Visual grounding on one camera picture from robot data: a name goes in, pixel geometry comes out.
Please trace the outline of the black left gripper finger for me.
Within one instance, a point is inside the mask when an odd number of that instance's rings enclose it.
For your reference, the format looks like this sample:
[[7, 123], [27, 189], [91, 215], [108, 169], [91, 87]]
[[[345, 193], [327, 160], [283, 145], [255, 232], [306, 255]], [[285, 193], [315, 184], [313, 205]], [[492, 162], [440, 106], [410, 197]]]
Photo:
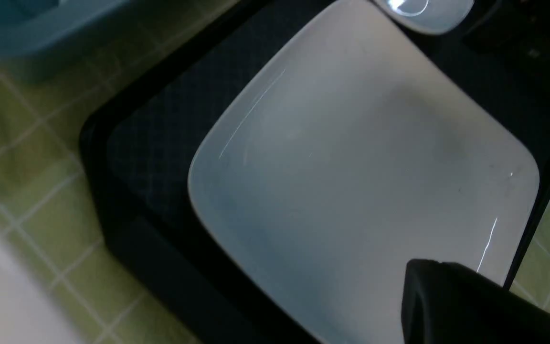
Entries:
[[550, 344], [550, 313], [458, 263], [411, 259], [401, 309], [406, 344]]

